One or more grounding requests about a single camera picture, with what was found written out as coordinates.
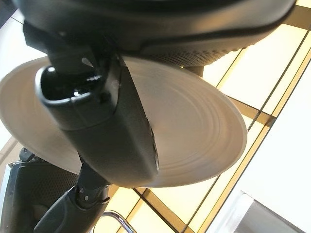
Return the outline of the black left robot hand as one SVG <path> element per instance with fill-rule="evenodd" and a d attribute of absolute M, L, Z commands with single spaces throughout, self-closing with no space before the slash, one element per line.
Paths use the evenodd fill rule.
<path fill-rule="evenodd" d="M 26 148 L 9 165 L 1 200 L 2 233 L 87 233 L 110 197 L 110 183 L 83 162 L 75 174 Z"/>

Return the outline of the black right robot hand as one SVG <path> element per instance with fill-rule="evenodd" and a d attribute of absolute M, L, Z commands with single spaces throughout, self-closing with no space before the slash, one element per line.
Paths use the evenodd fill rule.
<path fill-rule="evenodd" d="M 241 157 L 237 107 L 188 67 L 274 31 L 293 0 L 17 0 L 31 76 L 28 147 L 75 171 L 87 163 L 123 187 L 201 182 Z"/>

